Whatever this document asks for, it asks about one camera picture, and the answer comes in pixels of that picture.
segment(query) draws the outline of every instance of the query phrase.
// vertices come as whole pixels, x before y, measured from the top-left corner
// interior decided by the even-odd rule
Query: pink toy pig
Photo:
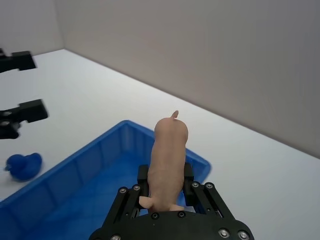
[[[139,198],[140,205],[149,212],[184,209],[176,201],[184,184],[188,128],[176,119],[178,113],[161,119],[154,128],[155,142],[148,171],[150,197]]]

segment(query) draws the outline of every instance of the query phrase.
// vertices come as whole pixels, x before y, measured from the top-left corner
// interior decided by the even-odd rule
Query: black clamp
[[[0,139],[16,139],[22,121],[36,122],[48,117],[41,99],[20,103],[19,107],[0,110]]]
[[[18,69],[19,71],[35,69],[37,66],[29,51],[13,52],[12,56],[6,56],[0,48],[0,73]]]
[[[192,167],[184,166],[183,193],[195,212],[150,212],[139,216],[139,196],[149,196],[148,166],[141,165],[138,184],[119,188],[102,226],[89,240],[212,239],[255,240],[243,222],[234,218],[211,182],[194,181]]]

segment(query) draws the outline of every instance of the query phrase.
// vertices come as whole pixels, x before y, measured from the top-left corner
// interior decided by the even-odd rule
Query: blue tray
[[[150,164],[154,132],[125,120],[0,202],[1,240],[87,240],[101,227],[120,187]],[[210,164],[190,150],[195,180]],[[184,205],[181,194],[179,205]]]

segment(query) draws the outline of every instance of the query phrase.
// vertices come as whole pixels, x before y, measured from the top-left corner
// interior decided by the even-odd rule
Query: blue rubber duck
[[[42,157],[39,153],[23,156],[15,154],[6,161],[4,170],[9,171],[18,181],[27,181],[34,178],[41,170]]]

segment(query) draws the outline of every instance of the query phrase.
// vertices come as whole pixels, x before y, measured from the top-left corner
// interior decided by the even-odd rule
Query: white table surface
[[[122,120],[153,129],[179,110],[187,147],[211,163],[207,181],[255,239],[318,239],[319,159],[67,50],[35,60],[37,69],[0,74],[0,109],[43,99],[49,118],[0,140],[0,167],[13,154],[38,152],[44,173]],[[25,184],[0,173],[0,199]]]

